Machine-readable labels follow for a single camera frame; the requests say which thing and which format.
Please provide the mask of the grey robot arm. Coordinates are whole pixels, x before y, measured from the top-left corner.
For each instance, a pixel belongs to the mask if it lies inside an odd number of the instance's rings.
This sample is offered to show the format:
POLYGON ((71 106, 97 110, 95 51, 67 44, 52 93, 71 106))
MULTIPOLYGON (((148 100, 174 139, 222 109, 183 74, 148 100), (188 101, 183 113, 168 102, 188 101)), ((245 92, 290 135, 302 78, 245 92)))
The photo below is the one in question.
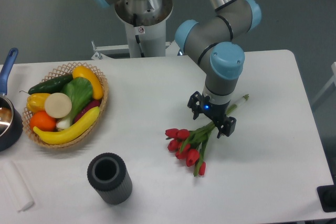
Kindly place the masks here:
MULTIPOLYGON (((132 58, 166 54, 166 20, 172 0, 95 0, 102 7, 114 7, 124 23, 132 58)), ((174 40, 206 74, 204 89, 195 92, 188 107, 196 118, 205 114, 219 136, 233 133, 236 120, 227 115, 230 97, 242 73, 245 54, 233 39, 259 25, 262 14, 254 0, 210 0, 216 16, 200 24, 187 20, 176 30, 174 40)))

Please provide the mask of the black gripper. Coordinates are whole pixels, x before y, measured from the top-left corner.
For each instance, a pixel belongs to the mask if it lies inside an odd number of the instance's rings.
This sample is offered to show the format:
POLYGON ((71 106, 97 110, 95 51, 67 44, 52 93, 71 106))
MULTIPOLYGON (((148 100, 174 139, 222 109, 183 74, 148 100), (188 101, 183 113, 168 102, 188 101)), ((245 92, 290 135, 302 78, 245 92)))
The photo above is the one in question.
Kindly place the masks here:
POLYGON ((235 130, 236 119, 226 115, 229 103, 213 104, 204 100, 204 96, 195 91, 189 98, 187 107, 193 113, 193 120, 196 120, 200 114, 205 114, 211 119, 218 129, 217 138, 221 136, 229 137, 235 130))

